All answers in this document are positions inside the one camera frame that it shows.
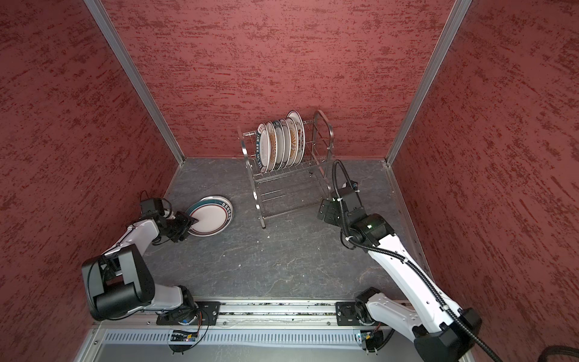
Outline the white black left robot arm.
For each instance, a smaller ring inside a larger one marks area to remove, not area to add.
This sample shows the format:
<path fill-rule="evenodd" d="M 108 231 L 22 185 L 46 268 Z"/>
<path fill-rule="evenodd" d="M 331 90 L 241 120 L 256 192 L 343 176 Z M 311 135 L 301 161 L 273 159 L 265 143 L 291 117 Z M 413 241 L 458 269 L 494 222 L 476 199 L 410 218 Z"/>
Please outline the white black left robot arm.
<path fill-rule="evenodd" d="M 96 321 L 120 321 L 137 312 L 156 312 L 158 322 L 191 325 L 202 314 L 184 286 L 154 281 L 143 258 L 151 245 L 184 241 L 198 220 L 183 212 L 138 220 L 101 255 L 81 266 L 89 312 Z"/>

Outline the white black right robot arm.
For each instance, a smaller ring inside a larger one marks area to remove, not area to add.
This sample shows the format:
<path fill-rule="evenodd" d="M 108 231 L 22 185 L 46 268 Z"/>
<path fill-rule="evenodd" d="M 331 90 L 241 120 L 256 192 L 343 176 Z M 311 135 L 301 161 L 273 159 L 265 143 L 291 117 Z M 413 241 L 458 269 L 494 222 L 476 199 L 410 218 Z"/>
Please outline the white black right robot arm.
<path fill-rule="evenodd" d="M 346 244 L 366 251 L 410 303 L 403 306 L 377 289 L 359 296 L 363 310 L 410 340 L 424 361 L 458 361 L 477 343 L 482 320 L 448 297 L 416 264 L 394 229 L 378 214 L 367 214 L 350 186 L 321 202 L 318 217 L 341 229 Z"/>

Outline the stainless steel dish rack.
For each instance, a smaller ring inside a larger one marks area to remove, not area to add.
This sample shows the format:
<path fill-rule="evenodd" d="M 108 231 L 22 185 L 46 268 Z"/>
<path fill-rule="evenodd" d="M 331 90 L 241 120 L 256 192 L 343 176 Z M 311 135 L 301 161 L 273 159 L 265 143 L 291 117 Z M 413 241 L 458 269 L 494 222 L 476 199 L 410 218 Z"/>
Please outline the stainless steel dish rack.
<path fill-rule="evenodd" d="M 305 123 L 305 154 L 301 163 L 261 173 L 256 160 L 256 130 L 238 130 L 244 162 L 262 228 L 265 221 L 319 205 L 333 190 L 334 132 L 327 116 L 316 110 Z"/>

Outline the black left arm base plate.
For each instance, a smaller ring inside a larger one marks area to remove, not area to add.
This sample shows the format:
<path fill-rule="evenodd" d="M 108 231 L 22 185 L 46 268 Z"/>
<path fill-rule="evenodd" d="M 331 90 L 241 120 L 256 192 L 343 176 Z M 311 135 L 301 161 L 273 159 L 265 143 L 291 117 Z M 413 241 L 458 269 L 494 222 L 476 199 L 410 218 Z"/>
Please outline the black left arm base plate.
<path fill-rule="evenodd" d="M 193 307 L 183 305 L 177 309 L 162 312 L 158 315 L 156 324 L 178 327 L 215 326 L 221 305 L 222 303 L 217 301 L 197 301 Z"/>

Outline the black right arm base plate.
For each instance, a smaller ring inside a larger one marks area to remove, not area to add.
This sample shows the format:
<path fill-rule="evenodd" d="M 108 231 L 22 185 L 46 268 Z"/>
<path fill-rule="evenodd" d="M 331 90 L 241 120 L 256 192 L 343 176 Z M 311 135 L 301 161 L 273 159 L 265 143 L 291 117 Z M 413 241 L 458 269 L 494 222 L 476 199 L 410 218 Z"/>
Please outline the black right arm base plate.
<path fill-rule="evenodd" d="M 370 316 L 366 305 L 362 302 L 337 302 L 336 321 L 344 326 L 375 326 L 377 322 Z"/>

